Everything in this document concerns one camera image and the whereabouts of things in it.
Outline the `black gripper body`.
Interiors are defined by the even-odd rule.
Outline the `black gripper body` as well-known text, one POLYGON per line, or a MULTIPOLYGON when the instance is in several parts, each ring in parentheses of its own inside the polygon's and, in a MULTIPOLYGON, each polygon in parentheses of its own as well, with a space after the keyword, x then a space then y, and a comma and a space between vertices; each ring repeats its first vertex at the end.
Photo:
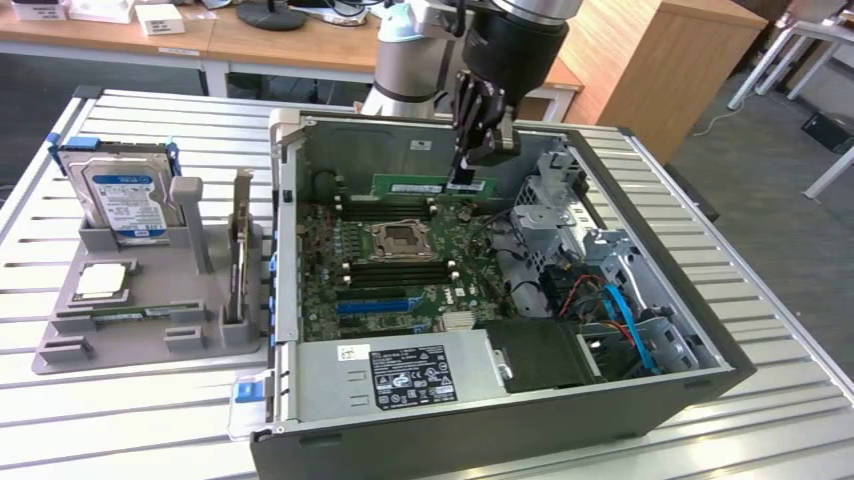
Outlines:
POLYGON ((475 11, 463 62, 472 76, 504 93, 508 104, 544 83, 568 31, 564 22, 544 25, 497 10, 475 11))

